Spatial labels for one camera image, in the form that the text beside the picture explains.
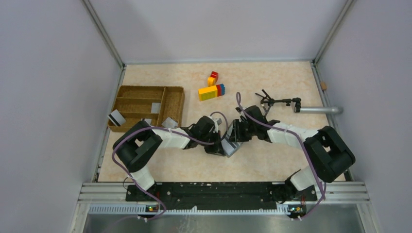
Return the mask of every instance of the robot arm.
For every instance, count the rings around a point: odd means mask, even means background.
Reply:
[[[272,129],[241,116],[240,120],[233,121],[233,131],[229,138],[232,142],[249,141],[252,136],[270,143],[283,143],[301,149],[301,144],[292,131],[298,134],[303,142],[308,156],[313,164],[316,175],[324,182],[331,183],[355,162],[355,156],[330,126],[320,130],[303,129],[284,124],[277,120],[267,121],[257,106],[245,109],[245,112],[254,119],[278,129]],[[299,191],[316,184],[315,177],[306,167],[292,174],[286,181],[287,196],[294,197]]]
[[[144,190],[147,190],[155,183],[155,180],[151,176],[146,164],[158,148],[180,148],[184,150],[195,148],[198,143],[189,139],[188,136],[204,142],[215,142],[220,139],[219,121],[219,119],[203,116],[191,127],[173,129],[173,131],[180,134],[161,129],[146,130],[124,142],[116,151],[116,154],[132,175],[131,178],[136,180]],[[150,125],[146,121],[138,122],[115,142],[113,149],[133,132],[147,127],[150,127]],[[136,140],[143,141],[143,143],[138,146],[135,142]],[[207,153],[224,155],[220,143],[205,146],[205,151]]]

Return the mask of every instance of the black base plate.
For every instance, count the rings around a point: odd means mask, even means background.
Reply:
[[[276,192],[283,184],[272,182],[164,182],[156,183],[147,191],[158,197],[169,210],[257,210],[276,209]],[[153,201],[135,185],[127,187],[126,201]],[[300,193],[306,201],[317,200],[314,186]]]

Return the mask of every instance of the beige table surface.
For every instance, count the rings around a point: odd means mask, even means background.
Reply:
[[[207,87],[211,71],[219,73],[218,84],[225,95],[199,101],[198,89]],[[274,99],[300,97],[303,106],[322,106],[309,62],[202,63],[127,66],[123,85],[182,86],[185,89],[182,126],[196,123],[203,115],[223,112],[229,123],[239,118],[235,94],[242,94],[242,105],[258,105],[255,92],[261,89]],[[285,104],[276,104],[267,116],[303,128],[320,129],[327,125],[325,115],[296,114]],[[121,168],[113,163],[114,142],[122,133],[110,132],[100,182],[123,181]],[[231,157],[206,154],[198,146],[190,150],[158,149],[148,162],[158,182],[237,182],[283,181],[308,165],[301,150],[282,144],[271,144],[254,137]]]

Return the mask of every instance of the cable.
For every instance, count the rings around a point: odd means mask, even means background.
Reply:
[[[124,178],[123,182],[121,183],[121,185],[123,186],[124,189],[127,190],[127,188],[124,186],[124,182],[127,180],[127,178],[129,178],[128,176],[126,176],[126,178]]]
[[[294,131],[285,130],[285,129],[278,128],[278,127],[275,127],[275,126],[272,126],[272,125],[268,125],[268,124],[262,123],[262,122],[260,122],[260,121],[258,121],[258,120],[256,120],[256,119],[254,119],[253,117],[251,117],[251,116],[243,109],[242,105],[240,104],[240,102],[241,102],[240,92],[236,92],[236,102],[238,103],[238,106],[239,106],[240,110],[243,112],[243,114],[244,114],[245,116],[247,116],[249,119],[251,119],[252,121],[254,121],[255,123],[257,123],[257,124],[259,124],[259,125],[261,125],[261,126],[267,127],[267,128],[271,128],[271,129],[275,129],[275,130],[279,130],[279,131],[285,131],[285,132],[290,133],[290,134],[292,134],[293,136],[295,136],[296,139],[298,140],[300,146],[302,147],[303,153],[304,153],[305,156],[306,156],[306,160],[307,160],[308,163],[309,163],[309,167],[310,167],[310,169],[311,169],[311,171],[312,171],[312,173],[313,173],[313,176],[315,177],[316,184],[318,185],[318,188],[319,188],[319,190],[320,190],[320,192],[321,192],[321,195],[322,195],[321,198],[319,198],[318,202],[315,204],[315,206],[314,206],[312,209],[310,209],[309,212],[305,215],[305,216],[307,216],[309,213],[312,212],[312,210],[313,210],[314,208],[316,208],[316,207],[319,205],[319,203],[320,203],[322,200],[325,199],[326,183],[325,183],[325,188],[323,189],[322,184],[321,184],[321,182],[319,181],[318,176],[316,175],[315,168],[313,167],[312,161],[311,161],[310,158],[309,158],[308,151],[306,150],[305,145],[303,144],[302,139],[301,139],[300,136],[299,136],[296,132],[294,132]]]
[[[304,217],[308,216],[308,215],[312,212],[312,210],[313,210],[315,207],[317,207],[317,206],[319,205],[319,203],[325,198],[326,183],[325,183],[325,187],[323,188],[322,185],[321,185],[321,183],[320,183],[320,181],[319,181],[318,176],[316,175],[316,172],[315,172],[315,169],[314,169],[314,167],[313,167],[313,164],[312,164],[312,162],[311,162],[311,160],[310,160],[310,158],[309,158],[308,152],[306,151],[305,146],[303,145],[303,142],[302,142],[301,138],[300,138],[299,135],[298,135],[297,133],[295,133],[294,131],[285,130],[285,129],[278,128],[278,127],[275,127],[275,126],[271,126],[271,125],[262,123],[262,122],[260,122],[260,121],[258,121],[258,120],[256,120],[256,119],[254,119],[253,117],[251,117],[251,116],[243,109],[242,105],[240,104],[240,102],[241,102],[240,92],[237,92],[237,93],[236,93],[236,101],[237,101],[237,103],[238,103],[238,106],[239,106],[240,110],[243,112],[243,114],[244,114],[245,116],[247,116],[248,118],[250,118],[250,119],[251,119],[252,121],[254,121],[255,123],[257,123],[257,124],[259,124],[259,125],[262,125],[262,126],[264,126],[264,127],[267,127],[267,128],[271,128],[271,129],[275,129],[275,130],[285,131],[285,132],[291,133],[291,134],[294,135],[294,136],[296,137],[296,139],[298,140],[298,142],[299,142],[300,146],[302,147],[302,150],[303,150],[303,152],[304,152],[304,154],[305,154],[305,156],[306,156],[306,159],[307,159],[307,161],[308,161],[308,163],[309,163],[309,167],[310,167],[310,169],[311,169],[311,171],[312,171],[312,173],[313,173],[313,175],[314,175],[314,177],[315,177],[315,180],[316,180],[316,183],[317,183],[317,185],[318,185],[318,187],[319,187],[319,190],[320,190],[320,192],[321,192],[321,194],[322,194],[321,198],[319,198],[319,200],[318,200],[318,202],[315,204],[315,206],[314,206],[312,209],[310,209],[309,212],[308,212]],[[225,116],[223,113],[221,113],[221,112],[213,112],[212,114],[214,114],[214,113],[221,114],[221,115],[224,117],[225,122],[226,122],[226,132],[225,132],[224,136],[223,136],[220,140],[218,140],[217,142],[213,142],[213,143],[210,143],[210,142],[202,142],[202,141],[197,140],[196,138],[193,138],[193,137],[188,136],[188,135],[186,135],[186,134],[184,134],[184,133],[181,133],[181,132],[177,132],[177,131],[173,131],[173,130],[170,131],[169,129],[151,126],[151,127],[146,127],[146,128],[139,129],[139,130],[131,133],[131,134],[128,135],[127,137],[125,137],[122,141],[120,141],[120,143],[113,149],[112,160],[113,160],[113,162],[114,162],[115,164],[117,164],[118,166],[120,166],[120,167],[126,172],[126,174],[127,174],[128,176],[131,177],[132,175],[130,174],[130,172],[129,172],[124,166],[122,166],[119,162],[116,161],[116,158],[115,158],[116,151],[119,149],[119,147],[120,147],[124,142],[126,142],[127,140],[129,140],[130,138],[132,138],[133,136],[135,136],[136,134],[138,134],[138,133],[140,133],[140,132],[143,132],[143,131],[146,131],[146,130],[152,130],[152,129],[157,129],[157,130],[172,132],[172,133],[175,133],[175,134],[177,134],[177,135],[181,135],[181,136],[187,137],[187,138],[189,138],[190,140],[193,140],[193,141],[195,141],[195,142],[197,142],[197,143],[199,143],[199,144],[203,144],[203,145],[214,145],[214,144],[216,144],[216,143],[219,143],[219,142],[221,142],[221,141],[223,140],[223,138],[224,138],[224,137],[226,136],[226,134],[227,134],[228,124],[227,124],[227,118],[226,118],[226,116]],[[154,216],[154,217],[152,217],[152,218],[150,218],[150,219],[147,219],[147,221],[149,221],[149,220],[155,220],[155,219],[161,217],[161,216],[166,212],[166,210],[167,210],[165,204],[164,204],[160,199],[158,199],[157,197],[153,196],[151,193],[149,193],[149,192],[147,192],[146,190],[142,189],[142,188],[138,185],[138,183],[136,182],[136,180],[134,180],[134,179],[132,179],[132,180],[133,180],[133,183],[135,183],[136,187],[137,187],[140,191],[142,191],[143,193],[145,193],[145,194],[148,195],[149,197],[153,198],[153,199],[156,200],[161,206],[163,206],[163,209],[164,209],[164,210],[163,210],[160,214],[158,214],[158,215],[156,215],[156,216]],[[124,217],[124,218],[116,221],[115,224],[117,224],[118,222],[122,221],[123,219],[126,219],[126,217]]]
[[[213,114],[220,114],[220,115],[222,115],[223,118],[224,118],[224,122],[226,123],[226,131],[224,132],[223,136],[214,143],[214,144],[217,144],[217,143],[220,143],[221,141],[223,141],[224,137],[226,137],[227,131],[229,130],[229,123],[227,122],[226,116],[225,116],[222,112],[215,111],[215,112],[211,113],[209,116],[212,116]]]
[[[197,139],[194,138],[194,137],[188,136],[188,135],[186,135],[186,134],[184,134],[184,133],[181,133],[181,132],[177,132],[177,131],[173,131],[173,130],[171,130],[170,132],[175,133],[175,134],[180,135],[180,136],[187,137],[187,138],[189,138],[190,140],[195,141],[195,142],[197,142],[197,143],[199,143],[199,144],[203,144],[203,145],[214,145],[214,144],[217,144],[217,143],[221,142],[221,140],[226,136],[227,130],[228,130],[228,128],[229,128],[229,124],[228,124],[228,122],[227,122],[226,116],[225,116],[223,113],[221,113],[221,112],[216,111],[216,112],[211,113],[210,115],[213,115],[213,114],[216,114],[216,113],[222,115],[223,118],[224,118],[224,121],[225,121],[225,123],[226,123],[226,132],[225,132],[225,134],[223,135],[223,137],[222,137],[219,141],[217,141],[217,142],[202,142],[202,141],[197,140]],[[116,158],[115,158],[115,155],[116,155],[117,150],[120,148],[121,145],[123,145],[124,142],[126,142],[127,140],[129,140],[130,138],[132,138],[133,136],[135,136],[136,134],[138,134],[138,133],[140,133],[140,132],[143,132],[143,131],[146,131],[146,130],[153,130],[153,129],[169,132],[169,129],[165,129],[165,128],[161,128],[161,127],[155,127],[155,126],[142,128],[142,129],[136,130],[135,132],[133,132],[133,133],[131,133],[130,135],[128,135],[127,137],[125,137],[125,138],[124,138],[122,141],[120,141],[120,142],[117,144],[117,146],[113,149],[113,153],[112,153],[112,160],[113,160],[113,162],[114,162],[116,165],[118,165],[120,168],[122,168],[122,169],[126,172],[126,174],[128,175],[128,177],[132,177],[132,175],[130,174],[130,172],[129,172],[122,164],[120,164],[119,162],[117,162],[117,160],[116,160]],[[161,216],[166,212],[166,210],[167,210],[166,205],[165,205],[160,199],[158,199],[157,197],[153,196],[151,193],[149,193],[149,192],[147,192],[146,190],[144,190],[143,188],[141,188],[140,185],[136,182],[135,179],[132,179],[132,181],[133,181],[133,183],[136,185],[136,187],[137,187],[140,191],[142,191],[142,192],[143,192],[144,194],[146,194],[147,196],[153,198],[153,199],[156,200],[161,206],[163,206],[163,211],[162,211],[160,214],[155,215],[155,216],[152,217],[152,218],[147,218],[146,221],[155,220],[155,219],[161,217]],[[114,225],[118,224],[119,222],[121,222],[121,221],[123,221],[123,220],[125,220],[125,219],[128,219],[128,218],[131,218],[131,217],[135,217],[135,216],[126,216],[126,217],[123,217],[123,218],[117,220],[115,223],[113,223],[112,225],[110,225],[109,227],[107,227],[102,233],[106,232],[108,229],[112,228]]]

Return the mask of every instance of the yellow lego brick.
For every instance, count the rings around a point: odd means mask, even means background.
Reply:
[[[210,86],[199,89],[199,100],[204,101],[218,96],[218,89],[216,86]]]
[[[207,78],[207,86],[214,86],[216,84],[216,79],[213,77]]]

